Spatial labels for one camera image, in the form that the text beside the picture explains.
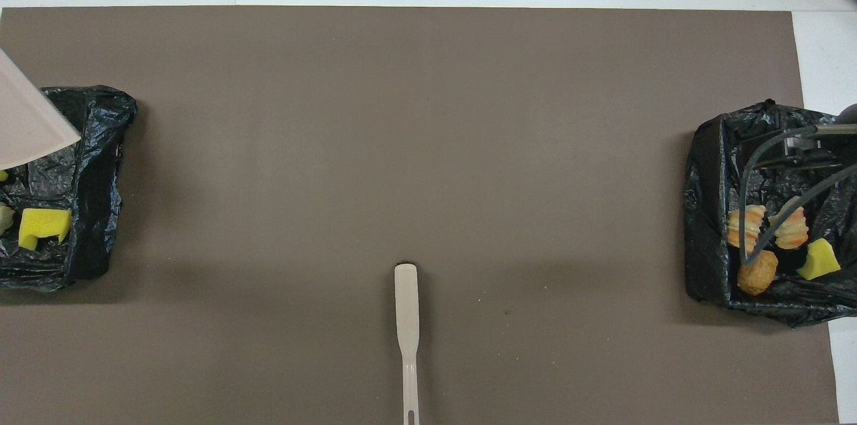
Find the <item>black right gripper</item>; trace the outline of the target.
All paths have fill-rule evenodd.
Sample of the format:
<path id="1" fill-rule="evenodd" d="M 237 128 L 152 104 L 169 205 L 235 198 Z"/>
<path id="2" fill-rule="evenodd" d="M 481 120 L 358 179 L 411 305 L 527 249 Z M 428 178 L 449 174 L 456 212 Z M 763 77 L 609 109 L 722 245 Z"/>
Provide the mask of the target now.
<path id="1" fill-rule="evenodd" d="M 855 165 L 855 137 L 818 137 L 817 143 L 817 166 L 844 169 Z M 762 154 L 762 168 L 806 166 L 814 155 L 814 139 L 781 139 Z"/>

